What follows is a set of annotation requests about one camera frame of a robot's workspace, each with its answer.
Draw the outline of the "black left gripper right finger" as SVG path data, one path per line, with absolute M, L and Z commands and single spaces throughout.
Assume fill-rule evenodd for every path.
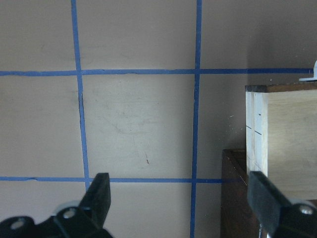
M 317 207 L 310 201 L 287 198 L 261 171 L 251 171 L 247 201 L 271 238 L 315 238 Z

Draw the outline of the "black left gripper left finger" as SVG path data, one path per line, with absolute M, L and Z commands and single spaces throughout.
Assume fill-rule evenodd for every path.
M 110 208 L 108 173 L 98 173 L 78 206 L 61 209 L 35 224 L 27 216 L 11 217 L 0 223 L 2 238 L 109 238 L 103 228 Z

